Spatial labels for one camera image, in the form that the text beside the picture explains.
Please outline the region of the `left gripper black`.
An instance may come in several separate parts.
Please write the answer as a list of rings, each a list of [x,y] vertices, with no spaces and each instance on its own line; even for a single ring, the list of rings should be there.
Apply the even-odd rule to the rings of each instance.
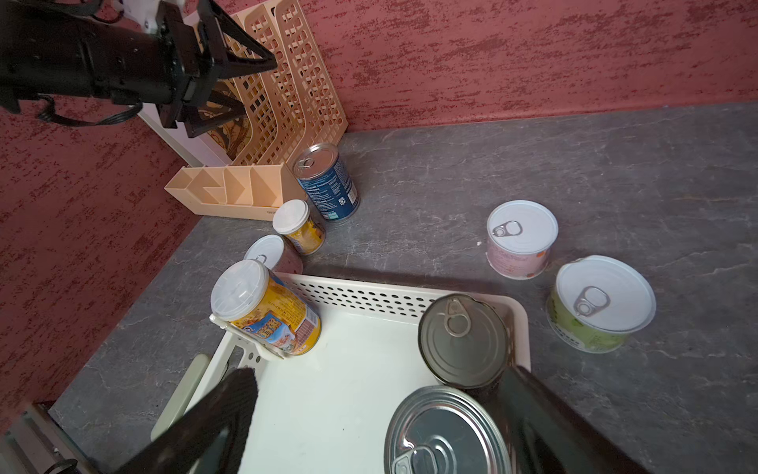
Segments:
[[[215,1],[197,3],[203,72],[233,79],[278,68],[276,56]],[[105,25],[41,1],[1,4],[1,108],[20,114],[24,101],[52,95],[96,98],[125,106],[121,120],[155,105],[166,128],[177,120],[196,138],[246,115],[234,95],[212,90],[205,108],[199,42],[170,2],[158,4],[153,34]]]

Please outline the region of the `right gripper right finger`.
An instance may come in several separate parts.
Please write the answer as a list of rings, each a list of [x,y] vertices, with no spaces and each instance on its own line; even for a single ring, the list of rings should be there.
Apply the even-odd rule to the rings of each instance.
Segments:
[[[503,373],[497,404],[522,473],[647,472],[524,367]]]

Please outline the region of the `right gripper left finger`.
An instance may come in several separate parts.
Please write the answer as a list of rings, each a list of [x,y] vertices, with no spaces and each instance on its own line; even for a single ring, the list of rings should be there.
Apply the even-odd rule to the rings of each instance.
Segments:
[[[120,473],[237,473],[259,395],[254,369],[236,369]]]

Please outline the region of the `blue Progresso noodle soup can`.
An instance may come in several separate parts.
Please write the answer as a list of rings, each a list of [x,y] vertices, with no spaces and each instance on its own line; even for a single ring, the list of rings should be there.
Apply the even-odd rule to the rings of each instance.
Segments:
[[[396,409],[384,444],[387,473],[510,473],[507,443],[470,395],[422,387]]]

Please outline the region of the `tall yellow can white lid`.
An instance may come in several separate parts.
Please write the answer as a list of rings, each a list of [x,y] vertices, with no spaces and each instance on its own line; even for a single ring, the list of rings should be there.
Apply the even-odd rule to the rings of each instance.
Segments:
[[[255,260],[240,261],[219,277],[210,306],[215,317],[286,356],[306,354],[321,336],[317,312]]]

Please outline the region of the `dark chopped tomatoes can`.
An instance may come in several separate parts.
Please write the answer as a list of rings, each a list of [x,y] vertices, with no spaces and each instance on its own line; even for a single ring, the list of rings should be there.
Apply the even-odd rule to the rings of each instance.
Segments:
[[[418,349],[441,383],[461,390],[495,384],[510,362],[511,329],[495,308],[463,293],[434,300],[418,324]]]

